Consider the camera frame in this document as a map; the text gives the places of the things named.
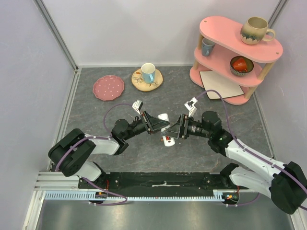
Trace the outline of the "white remote control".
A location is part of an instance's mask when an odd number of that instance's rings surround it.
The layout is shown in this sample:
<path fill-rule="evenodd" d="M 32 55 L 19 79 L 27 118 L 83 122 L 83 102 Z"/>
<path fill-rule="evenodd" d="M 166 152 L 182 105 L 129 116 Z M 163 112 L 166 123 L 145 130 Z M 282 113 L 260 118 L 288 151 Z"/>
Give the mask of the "white remote control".
<path fill-rule="evenodd" d="M 158 115 L 158 118 L 160 118 L 160 119 L 162 119 L 162 120 L 169 121 L 169 117 L 168 117 L 168 114 L 167 114 L 167 113 L 163 113 L 163 114 Z M 170 141 L 170 142 L 168 142 L 168 141 L 166 141 L 166 140 L 163 139 L 163 142 L 164 142 L 164 145 L 165 145 L 166 147 L 171 147 L 171 146 L 175 145 L 175 139 L 174 139 L 174 138 L 171 138 L 171 141 Z"/>

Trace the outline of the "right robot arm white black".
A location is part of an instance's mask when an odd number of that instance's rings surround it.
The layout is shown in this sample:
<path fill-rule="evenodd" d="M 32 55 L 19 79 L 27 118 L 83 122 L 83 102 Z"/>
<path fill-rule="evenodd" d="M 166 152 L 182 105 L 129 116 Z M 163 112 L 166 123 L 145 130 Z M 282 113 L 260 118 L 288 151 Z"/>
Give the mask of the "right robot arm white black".
<path fill-rule="evenodd" d="M 249 148 L 223 129 L 216 112 L 204 112 L 201 121 L 181 115 L 162 134 L 183 139 L 190 135 L 207 138 L 214 152 L 249 168 L 233 166 L 231 172 L 223 173 L 219 181 L 224 188 L 237 185 L 252 189 L 270 198 L 280 210 L 290 215 L 301 208 L 307 198 L 307 179 L 297 163 L 286 164 Z"/>

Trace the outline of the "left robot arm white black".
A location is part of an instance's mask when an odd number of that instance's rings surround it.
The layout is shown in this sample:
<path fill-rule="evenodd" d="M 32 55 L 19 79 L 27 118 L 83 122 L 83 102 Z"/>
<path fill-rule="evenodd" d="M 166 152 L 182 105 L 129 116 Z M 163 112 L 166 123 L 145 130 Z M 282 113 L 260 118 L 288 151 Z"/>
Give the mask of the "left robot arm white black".
<path fill-rule="evenodd" d="M 129 144 L 126 140 L 143 132 L 154 134 L 170 125 L 168 120 L 141 112 L 132 123 L 125 119 L 115 122 L 110 137 L 99 137 L 85 134 L 75 128 L 54 145 L 48 152 L 48 157 L 55 164 L 55 171 L 60 171 L 66 177 L 85 175 L 94 188 L 101 188 L 105 184 L 102 170 L 88 158 L 92 154 L 120 155 Z"/>

